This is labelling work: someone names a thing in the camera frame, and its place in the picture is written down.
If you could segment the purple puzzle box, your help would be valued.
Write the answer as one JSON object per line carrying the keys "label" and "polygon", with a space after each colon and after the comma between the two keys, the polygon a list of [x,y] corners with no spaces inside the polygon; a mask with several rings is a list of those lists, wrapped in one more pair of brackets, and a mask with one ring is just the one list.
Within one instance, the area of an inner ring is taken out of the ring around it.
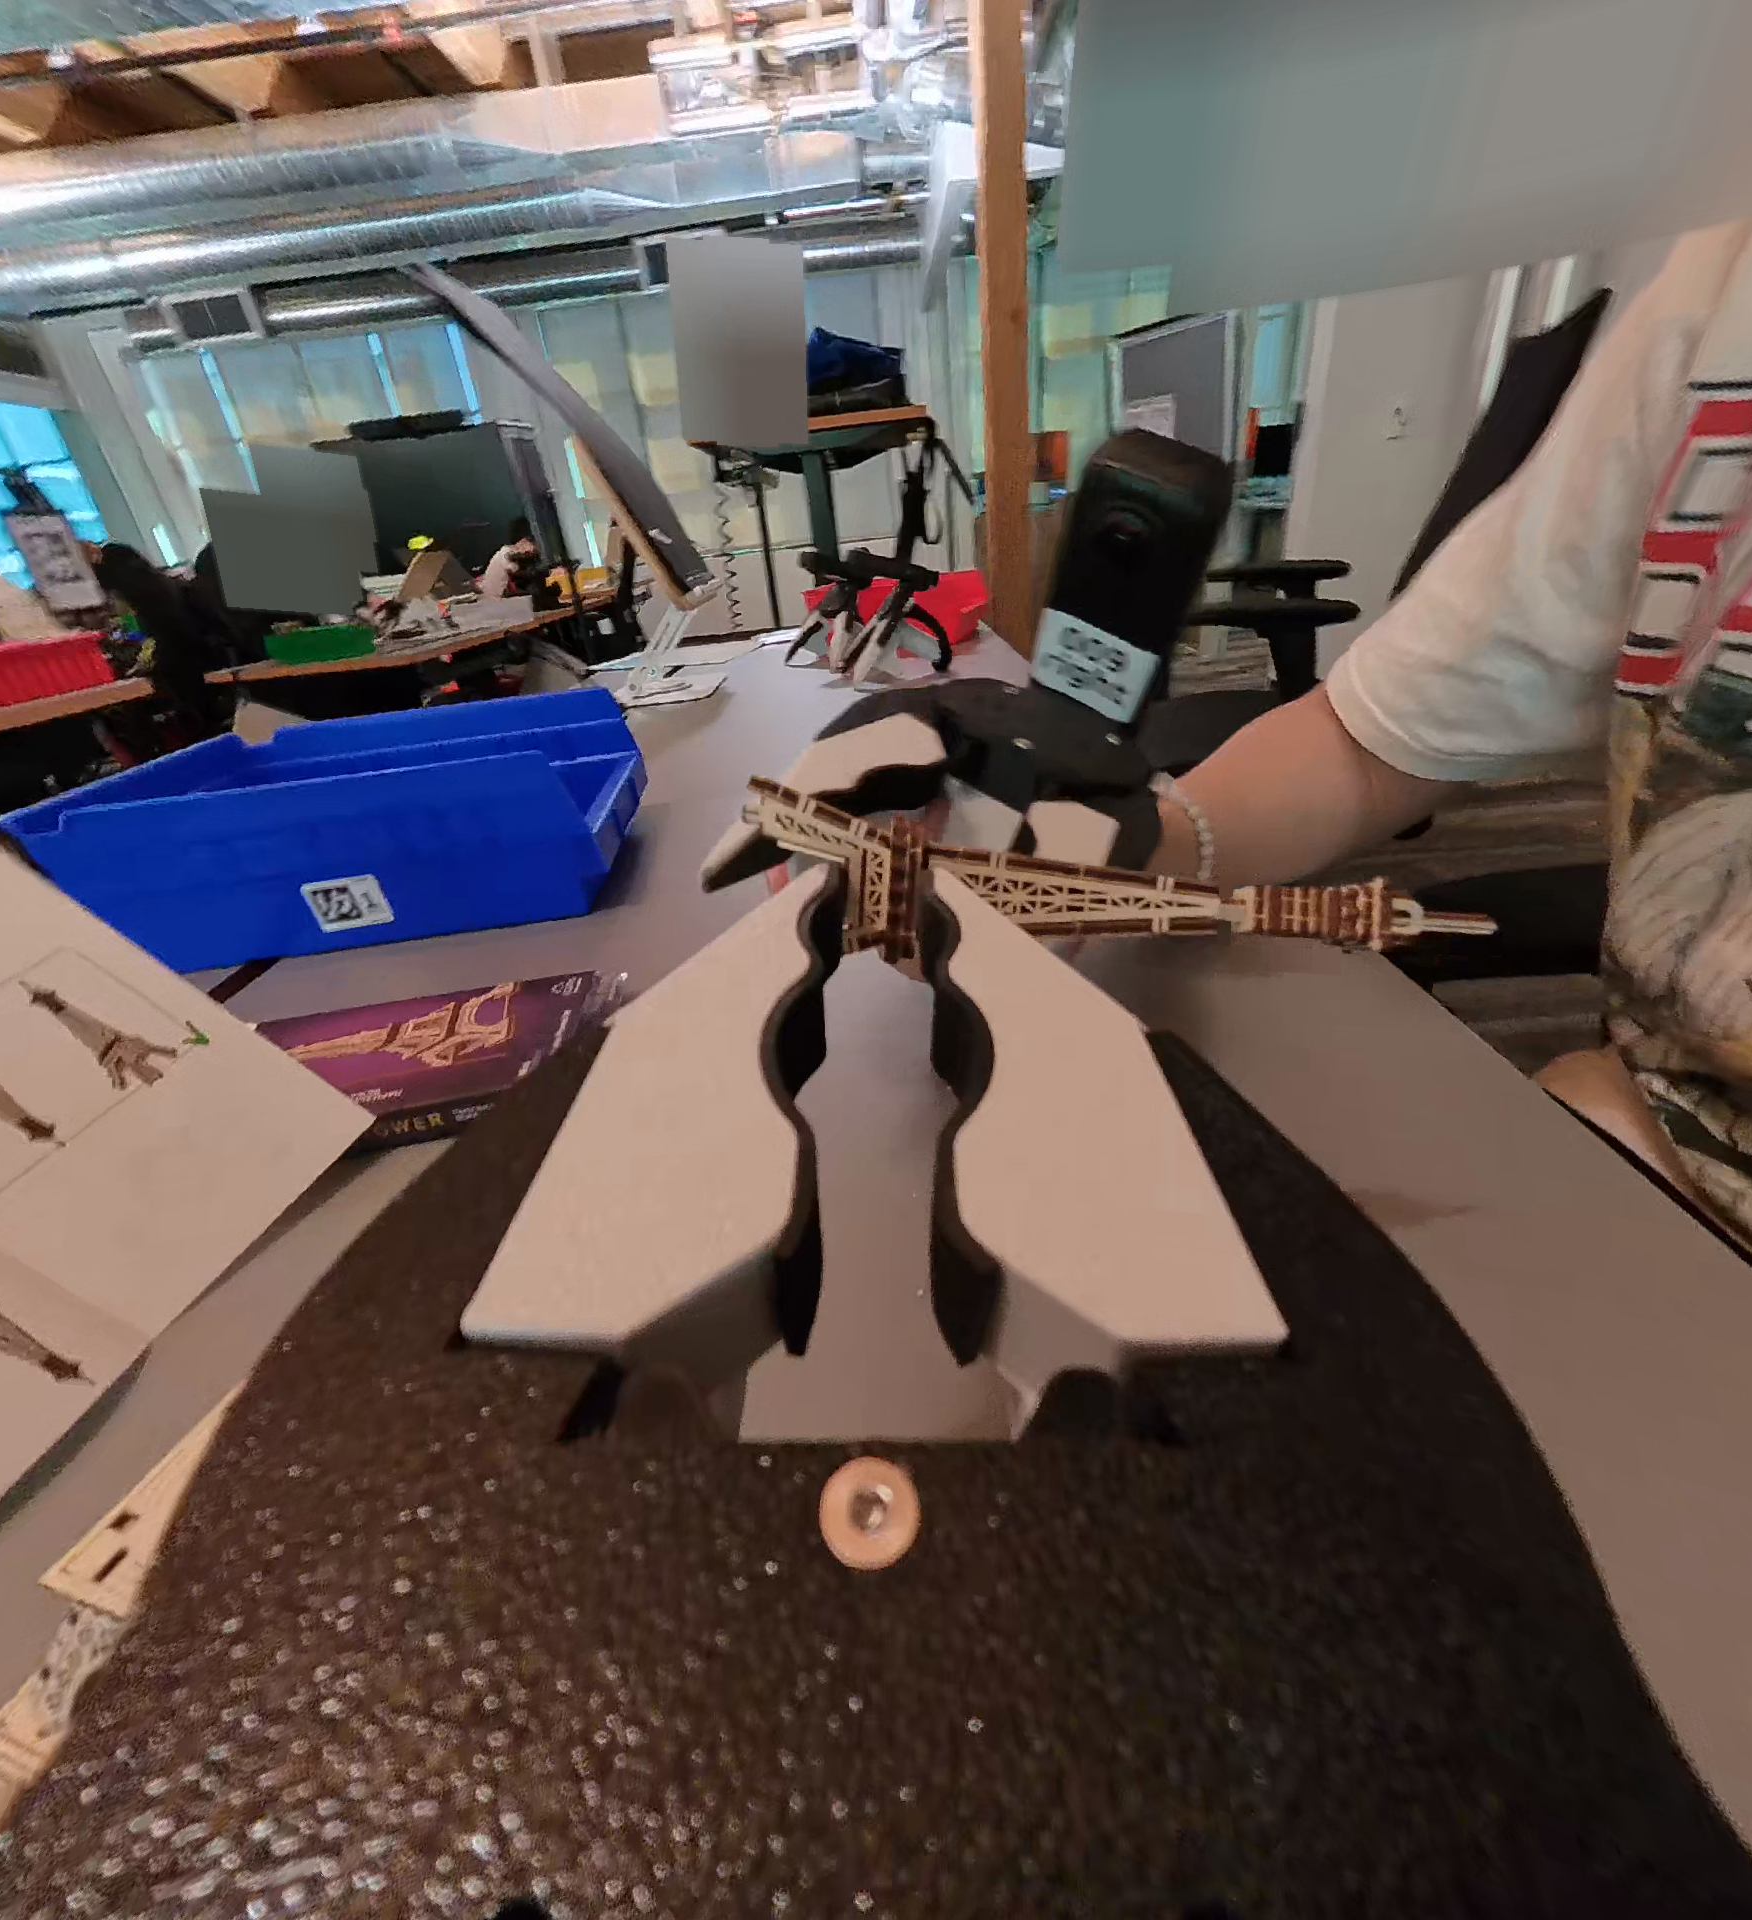
{"label": "purple puzzle box", "polygon": [[350,1149],[360,1158],[454,1141],[626,997],[626,974],[586,969],[264,1021],[258,1033],[369,1117]]}

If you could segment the wooden standing desk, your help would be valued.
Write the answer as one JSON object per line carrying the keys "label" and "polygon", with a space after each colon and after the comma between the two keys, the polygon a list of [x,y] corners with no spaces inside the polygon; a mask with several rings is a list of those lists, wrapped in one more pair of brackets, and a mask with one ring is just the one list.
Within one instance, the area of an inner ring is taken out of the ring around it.
{"label": "wooden standing desk", "polygon": [[771,539],[763,492],[776,475],[796,475],[809,511],[814,544],[826,556],[839,553],[839,528],[834,497],[834,475],[860,466],[877,457],[898,455],[904,460],[901,508],[893,553],[900,561],[913,561],[933,541],[928,530],[930,492],[939,468],[951,484],[972,497],[951,451],[942,441],[937,421],[921,403],[826,414],[807,421],[807,433],[792,445],[769,449],[740,449],[718,441],[693,440],[690,446],[713,465],[718,492],[744,492],[755,511],[760,533],[762,576],[771,625],[784,628],[776,549]]}

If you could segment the blue plastic bin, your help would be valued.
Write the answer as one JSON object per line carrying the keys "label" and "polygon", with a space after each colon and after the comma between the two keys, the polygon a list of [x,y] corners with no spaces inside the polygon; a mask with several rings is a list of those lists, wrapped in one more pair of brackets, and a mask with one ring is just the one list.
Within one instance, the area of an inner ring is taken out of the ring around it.
{"label": "blue plastic bin", "polygon": [[176,974],[586,917],[647,793],[602,688],[233,734],[0,816]]}

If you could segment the grey desk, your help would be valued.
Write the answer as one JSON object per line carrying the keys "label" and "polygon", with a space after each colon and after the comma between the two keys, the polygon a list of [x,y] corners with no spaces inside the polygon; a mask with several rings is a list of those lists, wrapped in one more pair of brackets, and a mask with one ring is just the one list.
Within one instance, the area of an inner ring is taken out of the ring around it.
{"label": "grey desk", "polygon": [[[1558,1478],[1676,1738],[1752,1844],[1752,1271],[1381,957],[1118,941],[1080,968],[1182,1035],[1455,1313]],[[1001,1385],[939,1353],[921,1295],[947,1111],[928,1046],[924,991],[869,959],[838,972],[800,1099],[832,1269],[809,1355],[753,1369],[748,1436],[1006,1432]],[[440,1157],[337,1166],[18,1488],[0,1511],[0,1709],[66,1613],[42,1574]]]}

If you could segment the red plastic bin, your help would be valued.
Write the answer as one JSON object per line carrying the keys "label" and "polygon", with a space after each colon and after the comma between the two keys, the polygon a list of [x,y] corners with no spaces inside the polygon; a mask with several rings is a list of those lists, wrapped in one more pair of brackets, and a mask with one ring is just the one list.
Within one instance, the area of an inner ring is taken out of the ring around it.
{"label": "red plastic bin", "polygon": [[[857,600],[858,621],[873,621],[893,594],[895,581],[878,576],[860,588]],[[912,594],[905,625],[937,637],[952,649],[968,648],[980,631],[987,608],[987,590],[978,572],[942,574],[937,583]]]}
{"label": "red plastic bin", "polygon": [[114,670],[94,633],[0,640],[0,709],[113,683]]}

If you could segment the silver ventilation duct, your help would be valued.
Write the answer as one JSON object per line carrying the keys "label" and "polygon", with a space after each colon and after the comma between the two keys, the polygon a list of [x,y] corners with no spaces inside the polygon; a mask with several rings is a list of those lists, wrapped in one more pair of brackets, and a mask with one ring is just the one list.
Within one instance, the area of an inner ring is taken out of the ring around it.
{"label": "silver ventilation duct", "polygon": [[671,117],[618,79],[0,156],[0,317],[704,229],[858,193],[935,127],[863,92]]}

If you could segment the white instruction sheet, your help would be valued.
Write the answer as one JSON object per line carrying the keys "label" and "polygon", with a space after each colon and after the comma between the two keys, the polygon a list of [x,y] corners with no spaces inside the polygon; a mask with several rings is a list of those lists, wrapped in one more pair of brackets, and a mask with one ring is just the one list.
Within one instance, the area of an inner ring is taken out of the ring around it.
{"label": "white instruction sheet", "polygon": [[368,1128],[0,846],[0,1507]]}

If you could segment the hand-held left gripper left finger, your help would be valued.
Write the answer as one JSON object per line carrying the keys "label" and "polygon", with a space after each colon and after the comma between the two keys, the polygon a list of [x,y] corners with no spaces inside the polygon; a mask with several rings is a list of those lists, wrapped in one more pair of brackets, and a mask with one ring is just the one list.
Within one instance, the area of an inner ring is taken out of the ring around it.
{"label": "hand-held left gripper left finger", "polygon": [[807,872],[621,1009],[465,1307],[472,1346],[621,1365],[802,1355],[836,876]]}

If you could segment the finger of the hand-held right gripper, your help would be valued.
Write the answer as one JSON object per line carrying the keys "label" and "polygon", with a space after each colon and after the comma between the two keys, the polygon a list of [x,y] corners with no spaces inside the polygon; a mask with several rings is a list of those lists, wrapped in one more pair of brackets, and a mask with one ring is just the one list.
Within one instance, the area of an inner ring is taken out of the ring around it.
{"label": "finger of the hand-held right gripper", "polygon": [[[780,776],[753,776],[745,808],[755,803],[760,786],[776,786],[857,819],[884,813],[930,816],[944,810],[949,763],[937,728],[912,712],[893,712],[816,740]],[[703,858],[698,887],[717,893],[769,877],[790,857],[767,827],[742,818]]]}
{"label": "finger of the hand-held right gripper", "polygon": [[975,786],[947,791],[947,845],[982,855],[1022,853],[1089,869],[1111,865],[1118,822],[1077,802],[1037,802],[1016,810]]}

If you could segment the blue bag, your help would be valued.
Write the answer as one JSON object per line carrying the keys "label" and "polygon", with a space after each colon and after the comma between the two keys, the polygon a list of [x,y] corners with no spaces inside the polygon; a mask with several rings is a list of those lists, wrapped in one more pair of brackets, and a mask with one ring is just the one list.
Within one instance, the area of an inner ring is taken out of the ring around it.
{"label": "blue bag", "polygon": [[814,420],[904,408],[909,403],[905,351],[816,327],[807,338],[807,396]]}

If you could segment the wooden post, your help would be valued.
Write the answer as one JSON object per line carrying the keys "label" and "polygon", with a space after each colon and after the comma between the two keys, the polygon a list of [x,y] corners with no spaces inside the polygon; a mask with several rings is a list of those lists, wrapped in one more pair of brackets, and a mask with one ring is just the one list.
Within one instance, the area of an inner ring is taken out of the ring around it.
{"label": "wooden post", "polygon": [[1018,2],[968,4],[989,621],[1022,658],[1037,623],[1029,497],[1029,84]]}

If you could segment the dark tilted panel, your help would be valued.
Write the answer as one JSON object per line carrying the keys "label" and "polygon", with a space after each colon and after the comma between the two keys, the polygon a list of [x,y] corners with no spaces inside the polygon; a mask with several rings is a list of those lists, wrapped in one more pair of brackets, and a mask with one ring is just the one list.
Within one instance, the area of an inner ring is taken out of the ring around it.
{"label": "dark tilted panel", "polygon": [[501,306],[455,275],[427,263],[407,267],[405,275],[448,308],[482,349],[514,373],[563,421],[576,437],[577,463],[599,486],[614,525],[638,559],[649,565],[651,580],[671,608],[697,612],[710,603],[717,594],[717,578],[647,460],[579,396],[568,380],[553,371]]}

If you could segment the black office chair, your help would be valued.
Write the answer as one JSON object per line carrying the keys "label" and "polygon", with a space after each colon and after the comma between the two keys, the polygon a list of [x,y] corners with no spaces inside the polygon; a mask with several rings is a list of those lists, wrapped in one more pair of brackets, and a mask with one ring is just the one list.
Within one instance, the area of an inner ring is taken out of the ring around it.
{"label": "black office chair", "polygon": [[1276,559],[1216,567],[1206,583],[1226,588],[1224,600],[1200,603],[1189,614],[1189,625],[1259,637],[1270,652],[1277,700],[1289,704],[1319,684],[1320,631],[1361,616],[1357,605],[1323,594],[1326,583],[1342,581],[1349,574],[1351,565],[1337,559]]}
{"label": "black office chair", "polygon": [[1464,517],[1525,463],[1584,367],[1611,303],[1612,290],[1600,286],[1556,325],[1508,349],[1493,392],[1394,580],[1390,603],[1409,590]]}

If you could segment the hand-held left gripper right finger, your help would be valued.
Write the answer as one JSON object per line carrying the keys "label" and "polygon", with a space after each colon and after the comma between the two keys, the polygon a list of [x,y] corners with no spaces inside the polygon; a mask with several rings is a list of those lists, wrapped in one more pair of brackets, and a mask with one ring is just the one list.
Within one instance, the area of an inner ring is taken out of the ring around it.
{"label": "hand-held left gripper right finger", "polygon": [[1289,1326],[1140,1021],[978,898],[935,900],[935,1318],[1029,1402],[1271,1355]]}

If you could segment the wooden puzzle frame strip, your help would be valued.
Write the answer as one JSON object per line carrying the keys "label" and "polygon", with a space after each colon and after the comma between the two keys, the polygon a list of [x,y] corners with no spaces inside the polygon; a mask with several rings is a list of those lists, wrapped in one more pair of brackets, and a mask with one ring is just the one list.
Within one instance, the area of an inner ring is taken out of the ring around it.
{"label": "wooden puzzle frame strip", "polygon": [[243,1386],[230,1389],[42,1575],[63,1616],[22,1689],[0,1707],[0,1832],[56,1762],[85,1686],[134,1623],[168,1528],[241,1396]]}

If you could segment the wooden tower model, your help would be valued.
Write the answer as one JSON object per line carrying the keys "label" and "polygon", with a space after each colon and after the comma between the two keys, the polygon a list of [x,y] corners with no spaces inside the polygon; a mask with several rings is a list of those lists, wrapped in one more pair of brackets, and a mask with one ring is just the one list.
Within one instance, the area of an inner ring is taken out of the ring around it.
{"label": "wooden tower model", "polygon": [[1421,939],[1489,939],[1497,924],[1427,908],[1387,879],[1335,885],[1251,885],[1232,892],[1177,877],[1083,866],[1034,853],[933,842],[922,827],[875,823],[753,779],[740,823],[707,857],[700,884],[717,892],[790,858],[842,874],[839,943],[905,965],[937,879],[954,882],[1035,939],[1212,936],[1224,930],[1388,953]]}

